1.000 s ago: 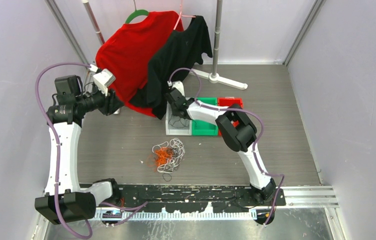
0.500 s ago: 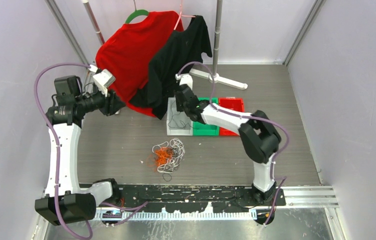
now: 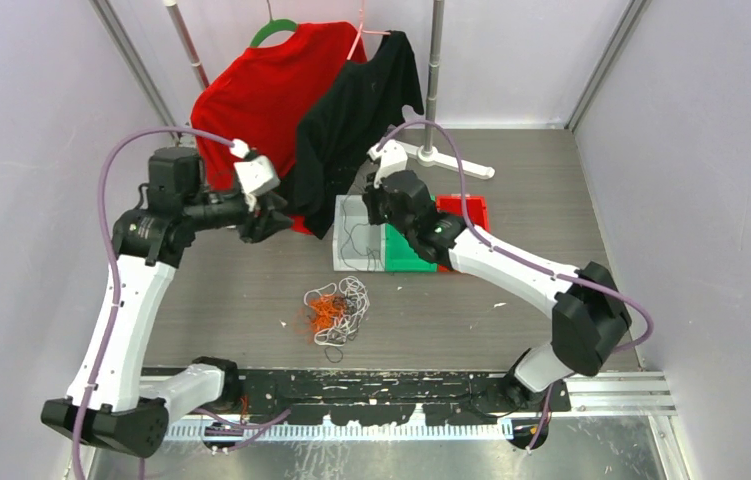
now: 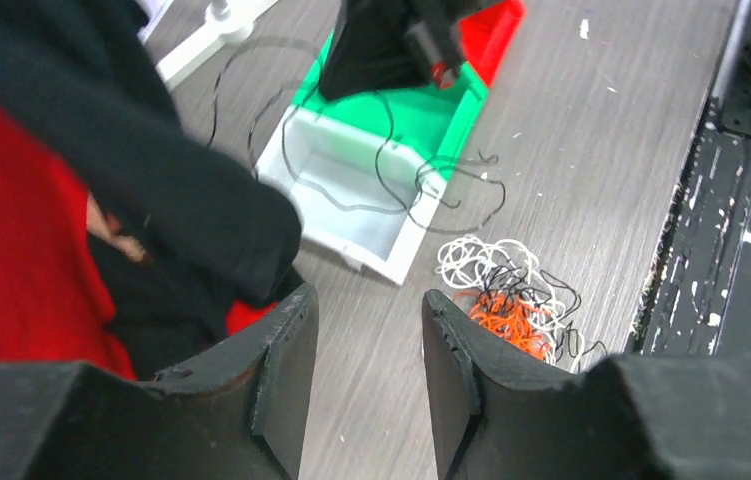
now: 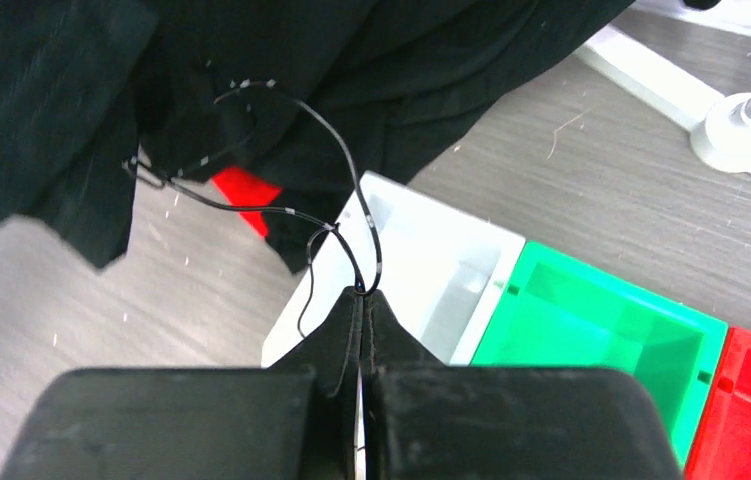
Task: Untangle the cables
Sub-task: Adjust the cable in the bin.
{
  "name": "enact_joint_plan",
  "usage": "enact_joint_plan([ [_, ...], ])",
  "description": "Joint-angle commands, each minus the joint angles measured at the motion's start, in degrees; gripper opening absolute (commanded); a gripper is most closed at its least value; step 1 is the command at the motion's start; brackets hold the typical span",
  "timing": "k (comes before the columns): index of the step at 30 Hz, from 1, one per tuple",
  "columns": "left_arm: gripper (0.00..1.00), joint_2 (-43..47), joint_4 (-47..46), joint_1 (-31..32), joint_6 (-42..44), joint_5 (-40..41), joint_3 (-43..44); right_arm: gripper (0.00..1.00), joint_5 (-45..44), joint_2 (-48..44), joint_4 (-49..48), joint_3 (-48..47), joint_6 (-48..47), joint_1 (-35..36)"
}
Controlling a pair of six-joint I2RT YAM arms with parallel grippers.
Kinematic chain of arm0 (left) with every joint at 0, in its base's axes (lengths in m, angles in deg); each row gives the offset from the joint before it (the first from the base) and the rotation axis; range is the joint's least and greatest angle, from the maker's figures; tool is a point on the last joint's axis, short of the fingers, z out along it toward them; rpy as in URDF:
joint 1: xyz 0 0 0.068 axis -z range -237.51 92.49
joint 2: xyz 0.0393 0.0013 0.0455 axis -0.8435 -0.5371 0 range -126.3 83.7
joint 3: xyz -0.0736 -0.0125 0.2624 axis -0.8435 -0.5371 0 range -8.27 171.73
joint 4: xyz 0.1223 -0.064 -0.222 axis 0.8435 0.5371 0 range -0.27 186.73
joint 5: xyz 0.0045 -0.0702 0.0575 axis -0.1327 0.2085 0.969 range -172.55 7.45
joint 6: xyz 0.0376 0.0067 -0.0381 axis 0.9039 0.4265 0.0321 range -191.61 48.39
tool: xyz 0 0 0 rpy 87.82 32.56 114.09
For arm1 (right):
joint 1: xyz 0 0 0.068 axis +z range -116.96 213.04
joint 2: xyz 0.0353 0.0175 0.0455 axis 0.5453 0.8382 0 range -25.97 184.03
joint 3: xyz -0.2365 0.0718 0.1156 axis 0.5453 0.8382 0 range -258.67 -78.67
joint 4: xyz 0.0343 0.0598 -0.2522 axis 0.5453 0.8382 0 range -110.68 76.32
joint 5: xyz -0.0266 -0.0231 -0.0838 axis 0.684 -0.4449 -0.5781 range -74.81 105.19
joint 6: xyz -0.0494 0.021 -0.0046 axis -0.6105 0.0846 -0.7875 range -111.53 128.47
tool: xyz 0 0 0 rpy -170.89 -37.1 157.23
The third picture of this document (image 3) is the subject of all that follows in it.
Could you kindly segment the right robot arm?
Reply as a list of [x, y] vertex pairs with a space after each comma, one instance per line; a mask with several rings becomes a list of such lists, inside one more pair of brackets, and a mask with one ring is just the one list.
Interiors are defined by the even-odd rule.
[[413, 171], [366, 180], [363, 201], [371, 224], [397, 230], [422, 260], [485, 280], [550, 319], [550, 341], [529, 349], [509, 371], [506, 396], [516, 409], [533, 409], [548, 386], [571, 374], [596, 375], [628, 332], [630, 314], [605, 266], [564, 265], [502, 242], [439, 210]]

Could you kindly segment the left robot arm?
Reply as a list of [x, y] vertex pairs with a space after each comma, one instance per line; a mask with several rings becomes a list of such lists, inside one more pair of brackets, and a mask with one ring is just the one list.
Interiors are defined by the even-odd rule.
[[202, 356], [158, 385], [141, 381], [158, 309], [196, 235], [233, 227], [242, 241], [257, 243], [292, 225], [272, 162], [248, 147], [235, 152], [238, 186], [227, 191], [205, 186], [193, 148], [161, 148], [150, 157], [145, 204], [105, 227], [105, 299], [75, 379], [43, 406], [44, 425], [85, 446], [146, 459], [182, 417], [239, 406], [243, 387], [231, 360]]

